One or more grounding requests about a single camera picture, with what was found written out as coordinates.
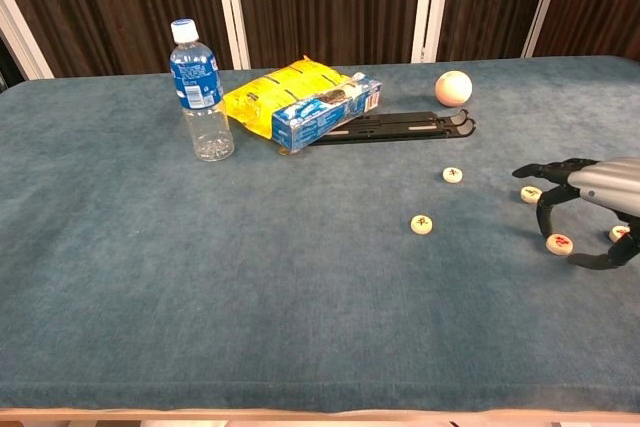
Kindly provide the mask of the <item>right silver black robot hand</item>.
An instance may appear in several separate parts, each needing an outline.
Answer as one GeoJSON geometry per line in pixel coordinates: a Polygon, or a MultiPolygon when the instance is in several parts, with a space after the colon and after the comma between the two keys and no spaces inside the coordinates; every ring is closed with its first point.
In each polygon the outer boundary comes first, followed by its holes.
{"type": "Polygon", "coordinates": [[[553,233],[551,213],[555,206],[577,198],[606,208],[626,223],[629,231],[600,255],[575,253],[568,262],[589,270],[611,270],[626,265],[639,254],[639,159],[597,161],[570,158],[547,164],[530,163],[512,172],[516,178],[542,178],[555,185],[541,194],[536,207],[539,230],[553,233]]]}

